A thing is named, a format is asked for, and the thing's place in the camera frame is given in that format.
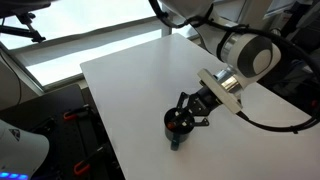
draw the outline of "white tabletop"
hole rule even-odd
[[[81,65],[127,180],[319,180],[320,130],[278,134],[260,130],[220,106],[209,127],[195,128],[170,150],[163,117],[182,91],[201,88],[197,73],[225,67],[180,35],[172,35]],[[242,94],[257,122],[288,126],[308,115],[258,84]]]

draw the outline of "robotic arm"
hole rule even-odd
[[[166,7],[186,21],[176,25],[168,20],[168,14],[162,12],[157,0],[149,0],[157,17],[167,26],[181,28],[192,25],[201,36],[206,49],[217,56],[228,67],[215,75],[207,70],[201,70],[203,88],[198,92],[187,95],[182,93],[177,107],[170,109],[165,119],[169,129],[193,128],[208,126],[206,118],[202,122],[194,121],[195,116],[206,117],[212,110],[224,104],[232,113],[239,115],[252,125],[274,132],[297,132],[319,123],[317,117],[300,125],[291,127],[269,127],[251,121],[241,112],[242,106],[239,97],[242,90],[249,84],[265,76],[280,61],[281,52],[277,44],[285,44],[288,48],[295,48],[295,52],[312,64],[308,55],[292,43],[276,35],[259,30],[249,29],[244,25],[219,17],[214,10],[212,0],[160,0]],[[182,107],[184,100],[189,99],[186,107]]]

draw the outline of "white table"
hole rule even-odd
[[[260,130],[220,106],[209,127],[195,128],[170,150],[163,117],[181,91],[201,88],[197,72],[225,67],[180,35],[81,65],[127,180],[319,180],[320,130]],[[243,111],[260,123],[287,126],[309,118],[258,84],[242,94]]]

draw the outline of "black cup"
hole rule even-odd
[[[188,139],[190,132],[193,130],[193,126],[179,126],[173,129],[168,128],[168,124],[176,116],[177,108],[170,109],[164,116],[165,124],[165,134],[167,138],[171,141],[171,150],[177,151],[179,149],[179,144]],[[190,117],[181,117],[180,119],[188,118],[189,122],[194,122],[194,119]]]

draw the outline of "white wall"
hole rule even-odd
[[[23,81],[22,85],[22,101],[38,97]],[[14,106],[19,98],[19,84],[14,73],[4,64],[0,57],[0,110]]]

